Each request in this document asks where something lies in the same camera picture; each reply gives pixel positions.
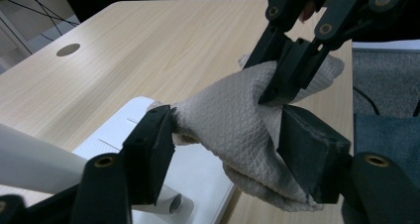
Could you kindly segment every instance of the gray fabric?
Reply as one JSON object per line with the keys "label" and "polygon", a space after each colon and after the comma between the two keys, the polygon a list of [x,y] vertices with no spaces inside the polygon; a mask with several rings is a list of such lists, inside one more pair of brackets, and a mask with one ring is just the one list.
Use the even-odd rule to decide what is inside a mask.
{"label": "gray fabric", "polygon": [[390,158],[420,188],[420,117],[355,114],[355,154],[360,152]]}

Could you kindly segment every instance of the gray carpet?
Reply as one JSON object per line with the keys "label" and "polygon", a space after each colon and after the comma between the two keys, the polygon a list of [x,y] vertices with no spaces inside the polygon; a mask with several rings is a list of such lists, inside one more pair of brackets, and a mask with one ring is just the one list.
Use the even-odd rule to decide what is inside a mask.
{"label": "gray carpet", "polygon": [[[406,118],[420,99],[420,53],[353,52],[353,83],[376,104],[380,115]],[[354,91],[354,111],[374,114]]]}
{"label": "gray carpet", "polygon": [[396,162],[420,188],[420,54],[353,53],[355,154],[376,153]]}

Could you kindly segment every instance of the wooden table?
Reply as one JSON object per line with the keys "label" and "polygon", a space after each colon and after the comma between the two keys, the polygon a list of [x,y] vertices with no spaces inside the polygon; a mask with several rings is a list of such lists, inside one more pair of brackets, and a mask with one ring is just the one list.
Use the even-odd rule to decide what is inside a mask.
{"label": "wooden table", "polygon": [[[68,151],[130,99],[183,100],[239,70],[267,25],[265,0],[115,3],[0,75],[0,123]],[[288,36],[312,38],[315,16]],[[69,56],[61,48],[80,44]],[[299,102],[353,140],[352,57],[333,86]],[[32,205],[46,194],[1,186]],[[340,205],[287,213],[236,191],[222,223],[342,223]]]}

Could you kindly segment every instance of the white tray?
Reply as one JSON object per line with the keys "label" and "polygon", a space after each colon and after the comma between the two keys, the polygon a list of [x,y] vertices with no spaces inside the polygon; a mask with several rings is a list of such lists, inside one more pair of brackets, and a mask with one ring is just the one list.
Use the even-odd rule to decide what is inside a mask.
{"label": "white tray", "polygon": [[[73,152],[86,159],[118,153],[153,102],[146,97],[133,98]],[[200,144],[175,147],[163,184],[194,202],[194,209],[185,222],[190,224],[219,223],[234,191],[234,185],[223,172],[222,162]],[[158,215],[133,210],[133,223],[167,222]]]}

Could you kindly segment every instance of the cable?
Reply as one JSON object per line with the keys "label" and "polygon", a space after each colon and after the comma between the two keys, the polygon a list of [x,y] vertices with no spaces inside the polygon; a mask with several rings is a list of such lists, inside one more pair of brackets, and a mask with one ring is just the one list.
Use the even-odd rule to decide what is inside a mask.
{"label": "cable", "polygon": [[53,25],[55,26],[56,30],[59,32],[59,34],[62,36],[62,32],[59,30],[58,26],[56,25],[55,21],[53,20],[52,16],[47,12],[47,10],[44,8],[44,4],[42,4],[40,1],[35,0],[40,7],[43,9],[43,11],[48,15],[48,17],[50,18],[50,20],[52,21]]}
{"label": "cable", "polygon": [[[46,5],[44,5],[43,3],[41,3],[39,0],[35,0],[38,4],[40,4],[41,7],[47,9],[48,11],[50,11],[52,14],[56,15],[57,17],[59,17],[62,21],[66,21],[63,19],[63,17],[59,16],[57,13],[53,12],[50,8],[48,8]],[[79,24],[77,23],[70,23],[71,26],[75,27]]]}
{"label": "cable", "polygon": [[31,50],[29,50],[27,48],[27,46],[19,39],[19,37],[15,34],[15,32],[13,32],[13,30],[9,27],[9,25],[7,25],[6,22],[3,21],[3,19],[0,17],[0,20],[3,22],[4,25],[6,25],[6,27],[9,29],[10,32],[12,32],[12,34],[15,36],[16,39],[18,39],[18,41],[24,46],[24,48],[29,52],[29,54],[32,54]]}
{"label": "cable", "polygon": [[[17,3],[17,2],[15,2],[15,1],[13,1],[13,0],[7,0],[7,1],[9,1],[10,3],[13,3],[13,4],[15,4],[15,5],[18,5],[18,6],[20,6],[20,7],[23,7],[23,8],[26,8],[26,9],[28,9],[28,10],[31,10],[31,11],[33,11],[33,12],[35,12],[35,13],[38,13],[38,14],[41,14],[41,15],[44,15],[44,16],[46,16],[46,17],[48,17],[49,15],[47,15],[47,14],[45,14],[45,13],[42,13],[42,12],[40,12],[40,11],[37,11],[37,10],[35,10],[35,9],[32,9],[32,8],[30,8],[30,7],[27,7],[27,6],[25,6],[25,5],[22,5],[22,4],[20,4],[20,3]],[[64,20],[63,18],[60,18],[60,17],[53,17],[53,16],[51,16],[52,18],[54,18],[54,19],[57,19],[57,20],[61,20],[61,21],[63,21],[63,22],[66,22],[66,23],[68,23],[68,24],[70,24],[70,25],[72,25],[72,26],[77,26],[77,25],[79,25],[79,24],[77,24],[77,23],[73,23],[73,22],[70,22],[70,21],[67,21],[67,20]]]}
{"label": "cable", "polygon": [[370,103],[371,107],[374,110],[374,113],[376,115],[380,115],[379,110],[377,109],[376,105],[374,104],[374,102],[366,95],[364,94],[361,90],[359,90],[358,88],[353,86],[353,90],[355,90],[355,92],[357,92],[358,94],[360,94],[363,98],[365,98],[367,100],[368,103]]}
{"label": "cable", "polygon": [[46,38],[46,39],[48,39],[48,40],[50,40],[50,41],[52,41],[52,42],[53,42],[53,39],[51,39],[51,38],[47,37],[46,35],[41,34],[41,36],[43,36],[44,38]]}

